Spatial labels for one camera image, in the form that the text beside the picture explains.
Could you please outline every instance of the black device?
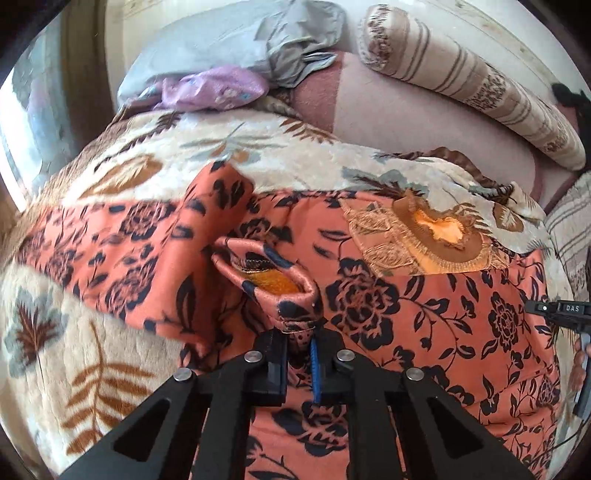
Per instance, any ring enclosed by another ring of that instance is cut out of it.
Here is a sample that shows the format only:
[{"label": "black device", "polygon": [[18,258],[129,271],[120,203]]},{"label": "black device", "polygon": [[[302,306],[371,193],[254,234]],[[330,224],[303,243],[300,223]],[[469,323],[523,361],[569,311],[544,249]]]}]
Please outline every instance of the black device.
[{"label": "black device", "polygon": [[[525,311],[541,315],[547,323],[573,330],[587,338],[591,335],[591,303],[568,300],[552,302],[528,300],[525,302]],[[581,344],[585,351],[588,341],[584,342],[581,339]],[[589,418],[591,413],[591,361],[587,359],[586,362],[587,375],[573,410],[573,413],[583,420]]]},{"label": "black device", "polygon": [[[350,480],[534,478],[421,369],[379,368],[324,328],[314,341],[320,404],[347,405]],[[287,336],[276,329],[212,373],[181,368],[59,478],[242,479],[251,410],[285,401],[287,368]]]}]

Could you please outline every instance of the crumpled fabric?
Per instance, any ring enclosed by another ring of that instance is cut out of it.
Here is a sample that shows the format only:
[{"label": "crumpled fabric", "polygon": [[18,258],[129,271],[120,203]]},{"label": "crumpled fabric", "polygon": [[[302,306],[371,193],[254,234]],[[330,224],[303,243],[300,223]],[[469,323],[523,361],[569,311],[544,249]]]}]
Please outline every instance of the crumpled fabric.
[{"label": "crumpled fabric", "polygon": [[271,88],[297,86],[329,67],[341,38],[342,7],[310,0],[249,0],[181,18],[144,47],[118,90],[119,105],[153,82],[181,79],[220,65],[262,75]]},{"label": "crumpled fabric", "polygon": [[207,108],[230,110],[264,96],[269,84],[258,73],[224,65],[180,80],[165,78],[146,88],[131,106],[194,112]]}]

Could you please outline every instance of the fleece blanket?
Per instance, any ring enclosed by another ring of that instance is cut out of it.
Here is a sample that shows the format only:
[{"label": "fleece blanket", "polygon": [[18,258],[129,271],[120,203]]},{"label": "fleece blanket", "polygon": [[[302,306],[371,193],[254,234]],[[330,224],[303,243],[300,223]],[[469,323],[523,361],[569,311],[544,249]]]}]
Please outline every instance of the fleece blanket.
[{"label": "fleece blanket", "polygon": [[5,246],[2,425],[59,474],[178,365],[211,371],[277,327],[298,361],[287,404],[256,410],[247,474],[345,478],[345,409],[311,395],[307,345],[325,327],[383,368],[424,369],[548,478],[572,449],[551,450],[577,382],[574,339],[523,309],[572,296],[544,218],[517,184],[296,119],[137,115]]}]

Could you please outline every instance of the black flower pattern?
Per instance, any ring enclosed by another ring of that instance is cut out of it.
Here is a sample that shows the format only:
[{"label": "black flower pattern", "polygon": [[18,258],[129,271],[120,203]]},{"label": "black flower pattern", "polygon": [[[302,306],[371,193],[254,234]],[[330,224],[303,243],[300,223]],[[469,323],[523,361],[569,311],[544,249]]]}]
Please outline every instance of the black flower pattern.
[{"label": "black flower pattern", "polygon": [[76,250],[72,248],[54,250],[51,258],[45,265],[45,275],[52,278],[62,287],[67,287],[74,273],[73,262],[75,257]]},{"label": "black flower pattern", "polygon": [[476,318],[476,313],[474,312],[474,302],[468,300],[464,295],[462,295],[461,301],[462,307],[464,310],[466,310],[466,316],[471,319]]},{"label": "black flower pattern", "polygon": [[499,343],[506,353],[517,343],[517,312],[515,307],[506,303],[501,296],[494,292],[491,297],[493,310],[488,314],[488,322],[491,324],[493,335],[499,339]]},{"label": "black flower pattern", "polygon": [[238,227],[237,231],[231,232],[230,235],[267,242],[273,246],[279,242],[293,243],[291,229],[288,226],[272,226],[271,222],[263,217],[244,222]]},{"label": "black flower pattern", "polygon": [[258,203],[257,195],[253,195],[252,197],[250,197],[248,203],[246,204],[246,208],[253,215],[256,215],[258,212],[261,211],[261,206]]},{"label": "black flower pattern", "polygon": [[99,250],[96,253],[96,255],[88,261],[88,266],[94,267],[95,265],[96,266],[102,265],[103,263],[105,263],[105,260],[106,260],[105,254],[103,253],[102,250]]},{"label": "black flower pattern", "polygon": [[538,407],[556,405],[560,399],[560,387],[553,384],[548,376],[544,376],[540,382],[540,389],[538,396],[535,399],[535,404]]},{"label": "black flower pattern", "polygon": [[299,480],[296,473],[286,465],[285,458],[272,458],[265,453],[261,442],[249,435],[246,439],[246,459],[248,477],[252,476],[258,480]]},{"label": "black flower pattern", "polygon": [[402,372],[407,368],[414,367],[415,353],[412,350],[405,350],[398,345],[392,351],[392,358],[382,363],[382,367],[388,367],[388,370]]},{"label": "black flower pattern", "polygon": [[337,312],[331,323],[367,350],[377,350],[394,339],[390,315],[400,309],[395,285],[373,276],[362,260],[344,258],[337,280],[326,287],[329,307]]},{"label": "black flower pattern", "polygon": [[301,412],[282,408],[272,413],[272,417],[289,435],[304,443],[306,452],[315,457],[344,450],[349,443],[344,406],[321,407],[305,401]]},{"label": "black flower pattern", "polygon": [[458,402],[463,405],[469,406],[474,403],[474,395],[467,392],[461,385],[452,385],[450,387],[450,381],[447,374],[441,365],[433,365],[423,367],[423,371],[426,375],[444,389],[450,395],[453,395]]},{"label": "black flower pattern", "polygon": [[520,370],[523,368],[523,357],[519,352],[511,352],[511,362]]},{"label": "black flower pattern", "polygon": [[158,223],[174,212],[175,206],[170,202],[139,202],[133,205],[119,231],[131,236],[131,241],[147,240],[156,231]]},{"label": "black flower pattern", "polygon": [[105,304],[110,314],[125,320],[127,312],[140,305],[152,288],[154,267],[158,257],[145,264],[130,268],[123,278],[115,280],[105,294]]},{"label": "black flower pattern", "polygon": [[45,227],[25,237],[18,251],[17,260],[20,263],[33,263],[37,265],[41,257],[41,248],[45,243]]},{"label": "black flower pattern", "polygon": [[492,282],[491,272],[489,272],[488,270],[482,270],[480,272],[480,274],[482,276],[483,283],[485,283],[486,285],[488,285],[489,288],[492,288],[493,282]]},{"label": "black flower pattern", "polygon": [[480,409],[485,417],[491,413],[496,413],[496,409],[499,406],[499,398],[499,394],[495,393],[492,398],[486,398],[480,402]]},{"label": "black flower pattern", "polygon": [[556,438],[556,429],[542,442],[542,454],[540,456],[540,467],[550,468],[550,461],[552,460],[552,447],[554,446],[554,439]]}]

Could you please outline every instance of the brown fern print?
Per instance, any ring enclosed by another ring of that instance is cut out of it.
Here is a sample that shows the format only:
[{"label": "brown fern print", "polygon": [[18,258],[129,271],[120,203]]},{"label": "brown fern print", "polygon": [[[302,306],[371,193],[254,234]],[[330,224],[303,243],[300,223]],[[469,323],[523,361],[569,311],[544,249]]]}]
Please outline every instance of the brown fern print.
[{"label": "brown fern print", "polygon": [[494,189],[494,193],[492,194],[483,194],[482,196],[491,202],[499,203],[503,206],[506,206],[509,203],[509,198],[513,194],[515,187],[511,184],[509,185],[500,185]]},{"label": "brown fern print", "polygon": [[154,375],[130,364],[107,362],[93,322],[90,328],[95,337],[99,361],[76,375],[72,387],[78,388],[78,391],[74,392],[66,408],[79,407],[84,403],[88,406],[76,410],[61,426],[75,429],[88,420],[90,424],[68,445],[67,455],[84,453],[103,437],[103,430],[112,429],[136,408],[137,404],[121,400],[120,395],[112,396],[110,392],[127,393],[140,400],[151,394],[145,386],[120,377],[121,374],[135,378],[151,378]]},{"label": "brown fern print", "polygon": [[382,197],[391,198],[394,200],[400,200],[404,198],[407,190],[411,191],[415,197],[422,197],[423,193],[414,189],[402,189],[397,181],[391,181],[389,183],[383,183],[379,180],[372,179],[370,177],[358,176],[355,180],[361,181],[370,185],[372,188],[368,189],[369,192],[375,193]]},{"label": "brown fern print", "polygon": [[158,122],[156,123],[156,126],[152,130],[135,137],[130,142],[127,142],[123,147],[121,147],[121,149],[116,154],[109,155],[109,156],[103,158],[103,160],[101,160],[98,163],[98,165],[95,167],[95,172],[99,169],[99,167],[103,163],[108,162],[109,160],[111,160],[111,158],[116,157],[120,153],[127,152],[128,150],[131,150],[136,145],[139,145],[140,143],[144,143],[146,140],[149,140],[150,138],[152,138],[155,135],[159,135],[162,132],[166,132],[166,130],[170,130],[172,127],[176,126],[176,124],[179,122],[180,119],[181,119],[181,114],[179,112],[165,113],[160,118],[158,118]]},{"label": "brown fern print", "polygon": [[315,128],[307,123],[300,122],[299,120],[295,120],[293,118],[286,119],[281,126],[287,127],[291,125],[287,130],[283,133],[289,134],[292,133],[294,137],[303,140],[305,138],[311,138],[312,140],[316,140],[318,143],[328,142],[331,145],[335,144],[336,137],[320,128]]},{"label": "brown fern print", "polygon": [[469,218],[472,221],[472,226],[480,233],[484,233],[488,236],[492,235],[492,232],[488,229],[488,224],[485,222],[484,218],[481,217],[473,204],[468,202],[458,203],[448,211],[456,217]]}]

